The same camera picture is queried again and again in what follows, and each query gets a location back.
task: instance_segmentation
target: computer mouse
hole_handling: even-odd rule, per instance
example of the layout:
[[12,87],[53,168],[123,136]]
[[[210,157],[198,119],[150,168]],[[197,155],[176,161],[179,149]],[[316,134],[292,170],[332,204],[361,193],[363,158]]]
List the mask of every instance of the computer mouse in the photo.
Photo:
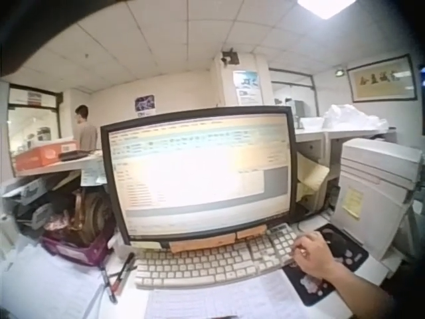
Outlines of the computer mouse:
[[331,229],[324,229],[322,230],[321,234],[325,239],[327,245],[329,246],[332,255],[335,258],[345,256],[345,251],[347,250],[347,242],[341,235],[338,235]]

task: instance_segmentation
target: hand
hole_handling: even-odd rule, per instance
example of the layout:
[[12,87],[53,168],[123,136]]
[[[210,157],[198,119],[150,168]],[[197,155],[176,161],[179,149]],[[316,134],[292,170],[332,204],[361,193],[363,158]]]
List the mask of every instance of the hand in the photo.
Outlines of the hand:
[[316,278],[326,280],[337,265],[325,239],[318,231],[298,237],[292,252],[302,271]]

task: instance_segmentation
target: white keyboard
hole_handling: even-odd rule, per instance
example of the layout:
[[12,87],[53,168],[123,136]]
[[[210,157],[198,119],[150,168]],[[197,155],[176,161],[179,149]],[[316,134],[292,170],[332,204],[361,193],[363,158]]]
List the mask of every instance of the white keyboard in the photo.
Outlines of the white keyboard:
[[196,288],[243,280],[282,268],[292,258],[296,235],[287,224],[232,245],[173,254],[140,250],[136,284],[141,288]]

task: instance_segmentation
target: orange box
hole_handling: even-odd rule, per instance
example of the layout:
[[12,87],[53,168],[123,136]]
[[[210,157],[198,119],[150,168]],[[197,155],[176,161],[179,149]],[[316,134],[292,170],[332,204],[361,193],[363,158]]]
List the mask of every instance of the orange box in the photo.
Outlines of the orange box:
[[15,169],[25,171],[47,166],[59,161],[59,154],[78,149],[77,141],[67,141],[32,148],[15,156]]

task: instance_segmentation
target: pen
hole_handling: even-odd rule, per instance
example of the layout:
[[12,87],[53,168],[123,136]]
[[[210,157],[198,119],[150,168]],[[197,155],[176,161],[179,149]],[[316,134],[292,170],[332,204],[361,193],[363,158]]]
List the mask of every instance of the pen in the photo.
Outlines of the pen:
[[118,301],[117,301],[117,298],[115,297],[114,292],[111,289],[111,283],[109,282],[108,274],[106,273],[105,266],[101,263],[99,268],[100,268],[100,272],[102,273],[102,277],[103,277],[104,282],[105,282],[105,288],[106,288],[106,292],[109,295],[109,299],[111,300],[111,302],[113,304],[116,304]]
[[134,253],[128,254],[128,257],[126,261],[124,262],[124,265],[121,268],[120,273],[118,274],[117,279],[115,280],[114,284],[112,285],[112,291],[117,292],[118,288],[120,287],[121,281],[124,278],[124,271],[128,272],[130,270],[130,263],[132,262],[134,258]]

